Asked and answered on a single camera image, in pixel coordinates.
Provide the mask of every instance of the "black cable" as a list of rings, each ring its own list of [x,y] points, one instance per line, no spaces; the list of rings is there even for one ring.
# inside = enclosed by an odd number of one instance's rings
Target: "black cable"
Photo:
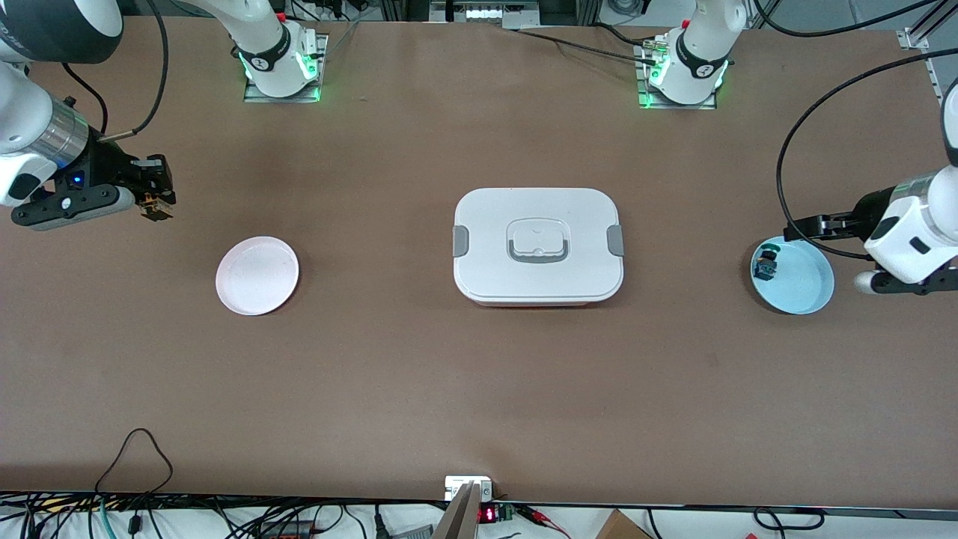
[[[231,533],[235,532],[237,529],[236,523],[226,516],[226,511],[223,510],[223,507],[219,504],[219,500],[217,500],[216,496],[213,497],[213,509],[217,512],[219,518],[223,519],[223,522],[226,523],[226,528],[229,529]]]
[[[772,520],[775,522],[774,525],[766,524],[759,518],[759,513],[766,514],[772,517]],[[769,531],[778,531],[782,535],[782,539],[786,539],[785,532],[786,530],[790,531],[812,531],[813,529],[819,529],[825,525],[825,513],[815,513],[815,516],[818,517],[818,522],[810,524],[808,526],[784,526],[782,521],[779,520],[778,515],[768,507],[756,507],[752,511],[752,518],[755,519],[755,524],[769,530]]]
[[[27,514],[23,515],[23,524],[20,525],[20,539],[27,539],[29,522],[34,519],[33,513],[30,512],[30,496],[27,496],[25,504]]]
[[[59,511],[55,511],[47,515],[45,519],[41,520],[39,526],[36,527],[37,535],[42,535],[43,528],[47,526],[47,523],[50,522],[54,517],[58,517],[58,516],[59,516]]]
[[[200,12],[191,12],[190,10],[187,10],[187,9],[184,8],[183,6],[180,6],[180,5],[179,5],[179,2],[177,2],[176,0],[170,0],[170,3],[173,5],[174,8],[177,8],[178,10],[182,11],[183,13],[185,13],[185,14],[187,14],[187,15],[189,15],[189,16],[192,16],[192,17],[203,17],[203,18],[210,18],[210,17],[212,17],[212,15],[209,14],[209,13],[207,13],[207,12],[202,12],[202,13],[200,13]]]
[[[250,520],[246,524],[238,526],[237,529],[230,532],[230,534],[227,535],[225,539],[234,539],[234,538],[240,539],[241,538],[240,532],[242,532],[242,534],[246,535],[247,537],[252,537],[254,530],[257,532],[262,530],[262,524],[264,522],[268,521],[271,518],[279,517],[284,512],[288,511],[291,508],[295,508],[297,505],[300,505],[300,504],[302,504],[302,499],[294,498],[291,500],[286,500],[282,504],[271,505],[264,512],[263,515]]]
[[[652,533],[655,534],[655,539],[662,539],[662,534],[658,532],[658,526],[655,525],[655,517],[652,516],[652,510],[646,509],[649,513],[649,524],[652,526]]]
[[[307,15],[309,15],[310,17],[312,17],[313,19],[315,19],[316,22],[323,22],[323,19],[317,17],[317,16],[314,15],[311,11],[307,10],[306,8],[304,8],[304,7],[303,7],[303,4],[300,4],[300,3],[297,2],[296,0],[292,0],[292,3],[293,3],[294,6],[296,6],[297,8],[299,8],[301,11],[306,12]],[[352,20],[351,20],[348,16],[346,16],[345,13],[340,13],[339,15],[336,15],[336,12],[335,12],[332,8],[330,8],[330,7],[328,7],[328,6],[321,6],[321,5],[319,5],[319,4],[316,4],[316,6],[322,8],[322,9],[324,9],[324,10],[330,10],[330,11],[332,12],[333,16],[335,16],[336,18],[339,18],[340,16],[342,16],[344,19],[346,19],[346,20],[352,22]]]
[[[86,511],[86,529],[90,532],[90,539],[95,539],[93,537],[93,507]]]
[[[319,518],[319,512],[323,510],[323,507],[325,507],[325,506],[324,506],[324,505],[320,505],[320,506],[316,509],[316,514],[313,515],[313,517],[312,517],[312,534],[313,534],[313,535],[318,535],[318,534],[320,534],[320,533],[324,533],[324,532],[329,531],[329,530],[333,529],[334,527],[336,527],[336,525],[339,524],[339,521],[343,520],[343,514],[346,512],[346,511],[343,510],[343,506],[340,505],[340,506],[339,506],[339,518],[336,519],[336,522],[332,523],[332,524],[329,525],[328,527],[319,528],[319,527],[316,527],[316,519]]]
[[[156,525],[156,519],[153,517],[153,508],[150,505],[147,505],[147,513],[149,514],[149,521],[153,523],[153,531],[156,532],[156,538],[163,539],[163,534],[160,533],[160,527]]]
[[[50,539],[57,539],[59,537],[60,529],[63,527],[64,524],[66,524],[66,521],[70,520],[70,517],[73,516],[73,513],[76,510],[77,510],[76,505],[71,506],[70,509],[66,512],[66,516],[63,517],[62,519],[57,520],[57,527],[55,527],[53,533],[50,534]]]
[[[313,14],[313,12],[311,12],[311,11],[307,10],[306,8],[304,8],[304,7],[303,7],[303,4],[300,4],[300,3],[297,2],[296,0],[292,0],[292,3],[293,3],[293,6],[296,6],[297,8],[300,9],[300,11],[305,12],[307,15],[309,15],[310,17],[312,17],[312,18],[313,18],[314,20],[316,20],[317,22],[323,22],[323,19],[317,17],[316,15]]]
[[[581,45],[579,43],[573,43],[572,41],[566,41],[565,39],[559,39],[558,37],[551,37],[549,35],[542,35],[542,34],[531,34],[529,32],[522,32],[520,30],[513,30],[513,32],[516,32],[517,34],[528,35],[530,37],[538,37],[539,39],[545,39],[547,41],[552,41],[560,45],[568,45],[569,47],[582,49],[584,51],[595,53],[597,55],[603,55],[603,56],[607,56],[610,58],[617,58],[617,59],[627,59],[629,61],[638,61],[640,63],[645,63],[646,65],[655,65],[655,61],[652,59],[639,59],[639,58],[636,58],[635,56],[623,55],[619,53],[613,53],[610,51],[604,51],[602,49],[596,49],[595,47],[589,47],[586,45]]]
[[[63,71],[66,71],[66,74],[76,81],[77,84],[83,86],[83,89],[89,92],[90,95],[97,100],[97,103],[100,104],[100,117],[103,119],[100,123],[100,134],[106,133],[106,122],[109,119],[109,111],[106,109],[106,101],[103,100],[103,96],[100,95],[100,92],[93,89],[93,86],[88,84],[80,75],[77,75],[69,63],[62,63],[61,65],[63,66]]]
[[[146,129],[150,122],[153,121],[153,116],[156,116],[156,111],[160,108],[160,103],[163,101],[163,92],[167,88],[167,75],[170,72],[170,39],[167,36],[167,26],[163,24],[163,15],[160,14],[160,11],[156,8],[156,3],[153,0],[146,0],[149,9],[153,12],[153,17],[156,18],[156,26],[160,29],[160,41],[163,47],[163,66],[160,70],[160,84],[156,88],[156,99],[153,100],[153,107],[150,108],[147,118],[140,123],[139,126],[120,133],[119,135],[111,135],[107,137],[109,140],[118,140],[120,138],[126,138],[133,136],[143,129]]]
[[[362,525],[362,521],[360,521],[359,519],[357,519],[357,518],[355,517],[355,515],[353,515],[353,514],[350,512],[350,509],[349,509],[348,507],[346,507],[346,506],[343,505],[343,510],[346,511],[346,514],[349,515],[350,518],[352,518],[353,520],[356,521],[357,524],[359,524],[359,529],[362,530],[362,539],[369,539],[369,537],[366,536],[366,527]]]
[[[606,29],[606,30],[610,31],[610,32],[612,33],[612,35],[615,35],[616,39],[618,39],[618,40],[620,40],[620,41],[623,41],[623,42],[625,42],[625,43],[628,43],[629,45],[638,45],[639,47],[641,47],[642,44],[643,44],[647,39],[655,39],[655,36],[654,36],[654,35],[650,35],[649,37],[640,37],[639,39],[630,39],[630,38],[626,37],[625,35],[623,35],[621,32],[619,32],[618,30],[616,30],[616,28],[615,28],[614,26],[609,25],[609,24],[605,24],[604,22],[598,22],[598,21],[597,21],[597,22],[593,23],[592,26],[595,26],[595,27],[597,27],[597,28],[603,28],[603,29]]]
[[[159,455],[160,458],[162,458],[163,461],[167,464],[167,477],[163,480],[163,482],[154,486],[150,490],[146,491],[144,494],[150,495],[155,493],[157,490],[166,486],[166,484],[170,482],[170,480],[173,478],[173,464],[172,462],[170,462],[170,459],[167,458],[167,455],[163,453],[163,450],[160,449],[160,445],[156,443],[156,438],[153,437],[153,433],[151,433],[149,429],[138,427],[136,429],[133,429],[132,431],[129,432],[129,434],[126,435],[126,438],[123,441],[123,445],[120,446],[119,453],[117,453],[117,455],[113,458],[113,462],[110,462],[110,465],[106,468],[106,471],[104,471],[103,474],[100,475],[100,478],[97,480],[96,484],[93,485],[93,491],[95,493],[99,495],[103,494],[102,490],[100,490],[100,485],[103,483],[103,480],[106,479],[106,476],[108,476],[110,472],[113,471],[113,467],[117,465],[117,462],[120,461],[120,457],[123,456],[123,451],[126,449],[126,445],[129,443],[130,438],[132,438],[133,435],[136,433],[144,433],[147,436],[149,436],[149,441],[150,443],[153,444],[153,449],[156,451],[156,454]]]
[[[912,12],[923,6],[927,6],[928,4],[934,4],[938,0],[921,0],[919,2],[915,2],[914,4],[911,4],[910,6],[905,6],[904,8],[901,8],[900,10],[887,13],[880,17],[875,17],[873,19],[868,19],[866,21],[850,24],[848,26],[843,26],[841,28],[832,28],[831,30],[822,30],[818,32],[798,32],[798,31],[780,26],[778,23],[776,23],[775,21],[771,19],[771,15],[769,15],[768,12],[765,10],[765,8],[762,7],[762,0],[753,0],[753,1],[755,3],[755,11],[759,14],[762,20],[765,21],[765,24],[781,32],[782,34],[791,35],[792,37],[824,37],[826,35],[843,34],[845,32],[850,32],[852,30],[859,30],[859,29],[865,28],[866,26],[878,24],[879,22],[884,22],[888,19],[893,19],[899,15]]]
[[[788,132],[788,135],[785,137],[785,142],[782,143],[782,149],[779,151],[778,162],[777,162],[776,165],[775,165],[775,189],[776,189],[776,191],[778,192],[779,203],[782,204],[782,213],[785,214],[785,219],[786,219],[786,221],[788,222],[788,225],[789,225],[791,228],[793,228],[793,229],[795,230],[795,232],[797,232],[798,235],[802,237],[803,240],[805,240],[806,242],[809,242],[809,243],[812,244],[813,246],[816,246],[816,247],[818,247],[819,249],[821,249],[821,250],[823,250],[823,251],[825,251],[825,252],[828,252],[828,253],[831,253],[831,254],[834,254],[834,255],[837,255],[837,256],[844,256],[844,257],[847,257],[847,258],[854,258],[854,259],[857,259],[857,260],[867,260],[867,261],[872,261],[872,260],[874,260],[871,256],[869,256],[869,255],[867,255],[867,254],[859,254],[859,253],[844,251],[844,250],[840,250],[840,249],[835,249],[835,248],[832,248],[832,247],[829,247],[829,246],[822,245],[822,244],[819,243],[819,242],[816,242],[816,241],[813,240],[812,238],[809,238],[808,236],[806,236],[806,235],[805,235],[805,232],[803,232],[803,231],[795,224],[795,220],[791,217],[791,212],[788,211],[788,204],[786,203],[786,200],[785,200],[785,191],[784,191],[783,188],[782,188],[782,164],[785,162],[785,155],[786,155],[786,152],[788,151],[788,145],[791,143],[791,139],[792,139],[792,137],[795,136],[795,133],[798,131],[798,129],[799,129],[800,127],[802,127],[802,124],[805,123],[805,121],[809,118],[809,116],[811,116],[811,114],[812,114],[818,107],[820,107],[822,104],[824,104],[826,101],[828,101],[829,98],[831,98],[833,95],[837,94],[838,92],[844,90],[845,88],[851,86],[852,84],[854,84],[854,83],[856,83],[856,82],[863,81],[863,80],[868,79],[869,77],[871,77],[871,76],[873,76],[873,75],[877,75],[878,73],[881,73],[881,72],[883,72],[883,71],[888,71],[889,69],[894,69],[894,68],[896,68],[896,67],[900,67],[900,66],[903,66],[903,65],[907,65],[907,64],[909,64],[909,63],[915,63],[916,61],[925,61],[925,60],[927,60],[927,59],[933,59],[933,58],[937,58],[937,57],[944,57],[944,56],[954,55],[954,54],[958,54],[958,48],[942,49],[941,51],[934,51],[934,52],[930,52],[930,53],[921,53],[921,54],[916,55],[916,56],[913,56],[913,57],[908,57],[908,58],[906,58],[906,59],[899,59],[899,60],[895,60],[895,61],[890,61],[890,62],[885,63],[885,64],[882,64],[882,65],[880,65],[880,66],[878,66],[878,67],[874,67],[874,68],[872,68],[872,69],[869,69],[868,71],[866,71],[866,72],[864,72],[864,73],[862,73],[862,74],[860,74],[860,75],[858,75],[858,76],[856,76],[856,77],[853,77],[853,78],[851,78],[851,79],[848,79],[847,81],[844,81],[842,84],[839,84],[838,86],[836,86],[835,88],[833,88],[831,91],[829,91],[829,93],[827,93],[827,94],[825,94],[824,96],[822,96],[821,98],[819,98],[818,101],[816,101],[814,104],[812,104],[812,105],[809,107],[809,109],[806,110],[804,114],[802,114],[801,118],[799,118],[798,121],[795,122],[795,125],[792,126],[791,130]]]

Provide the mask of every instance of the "blue bowl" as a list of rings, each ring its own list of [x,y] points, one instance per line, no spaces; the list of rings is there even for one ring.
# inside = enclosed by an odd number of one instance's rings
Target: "blue bowl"
[[[775,276],[769,281],[755,277],[755,263],[762,252],[779,248]],[[790,315],[810,315],[828,305],[835,289],[832,265],[822,251],[799,240],[786,242],[778,236],[762,242],[752,254],[748,268],[752,286],[775,309]]]

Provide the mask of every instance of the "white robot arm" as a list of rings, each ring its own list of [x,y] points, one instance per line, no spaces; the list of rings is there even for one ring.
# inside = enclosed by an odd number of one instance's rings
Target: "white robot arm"
[[[287,97],[317,78],[315,31],[281,22],[267,0],[190,1],[226,27],[263,94]],[[22,67],[104,61],[123,27],[116,0],[0,0],[0,205],[15,208],[15,223],[46,230],[134,204],[151,220],[170,216],[176,198],[164,156],[127,155]],[[41,187],[47,180],[54,191]]]
[[[267,0],[183,0],[226,27],[246,77],[269,97],[288,97],[319,76],[316,31],[281,22]]]
[[[958,290],[958,84],[945,96],[941,121],[950,162],[944,169],[869,193],[851,212],[795,222],[809,238],[864,242],[877,268],[855,279],[863,293]],[[785,237],[801,238],[792,227]]]
[[[728,67],[728,55],[745,28],[745,0],[696,0],[688,25],[665,34],[666,50],[649,84],[682,105],[708,99]]]

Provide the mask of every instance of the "metal bracket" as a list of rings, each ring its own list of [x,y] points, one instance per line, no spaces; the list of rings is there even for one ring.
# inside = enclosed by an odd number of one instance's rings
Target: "metal bracket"
[[[445,496],[447,502],[456,497],[460,488],[467,483],[475,482],[479,485],[481,502],[492,501],[492,480],[486,476],[445,476]]]
[[[938,31],[958,12],[958,0],[939,0],[915,21],[914,26],[899,32],[902,49],[927,49],[927,38]]]
[[[657,35],[655,37],[655,41],[664,40],[665,37],[663,35]],[[712,93],[709,95],[708,99],[695,105],[682,105],[665,97],[658,88],[649,84],[651,70],[655,69],[655,67],[646,65],[645,63],[639,61],[639,59],[654,59],[659,61],[660,59],[655,57],[657,53],[650,54],[645,47],[641,45],[633,45],[632,54],[637,58],[635,61],[635,79],[638,81],[639,105],[642,108],[689,108],[693,110],[714,110],[718,106],[716,102],[715,90],[712,90]]]
[[[459,482],[455,486],[455,496],[449,503],[443,513],[442,520],[436,526],[436,532],[432,534],[432,539],[475,539],[476,522],[479,514],[479,507],[482,505],[482,499],[487,490],[484,486],[489,484],[488,489],[492,494],[492,481],[482,476],[447,476],[445,478],[446,491],[449,490],[450,479],[457,480],[461,478],[479,478],[468,479]]]
[[[918,49],[921,51],[927,50],[928,40],[922,37],[921,39],[918,39],[917,41],[912,41],[912,39],[914,39],[915,37],[912,34],[911,30],[912,29],[910,28],[905,28],[904,30],[895,31],[895,35],[899,39],[899,46],[901,47],[901,49],[903,51],[908,51],[912,49]]]
[[[308,33],[304,56],[316,55],[316,79],[310,81],[303,89],[287,97],[270,97],[262,93],[249,78],[246,79],[246,89],[243,92],[243,101],[246,103],[316,103],[323,91],[323,73],[326,71],[326,49],[330,37],[326,34],[317,34],[315,30],[304,29]]]

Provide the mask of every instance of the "tabletop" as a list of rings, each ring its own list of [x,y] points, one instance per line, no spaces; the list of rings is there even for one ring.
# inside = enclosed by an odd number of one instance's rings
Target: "tabletop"
[[[76,67],[110,132],[152,103],[154,24],[128,19],[109,61]],[[718,109],[691,111],[640,108],[627,61],[481,24],[361,23],[319,103],[244,104],[222,28],[167,24],[166,96],[120,144],[167,156],[174,218],[0,232],[0,488],[92,488],[147,427],[170,491],[437,498],[473,473],[514,500],[958,508],[954,296],[865,296],[868,268],[832,259],[832,302],[786,316],[747,276],[783,226],[788,129],[912,54],[892,33],[746,32]],[[541,32],[629,52],[600,29]],[[59,66],[31,76],[99,123]],[[847,211],[946,162],[919,62],[815,112],[786,191],[796,217]],[[608,194],[621,290],[566,309],[461,295],[456,203],[510,186]],[[275,313],[238,316],[217,264],[260,235],[295,249],[301,280]],[[104,488],[163,475],[138,438]]]

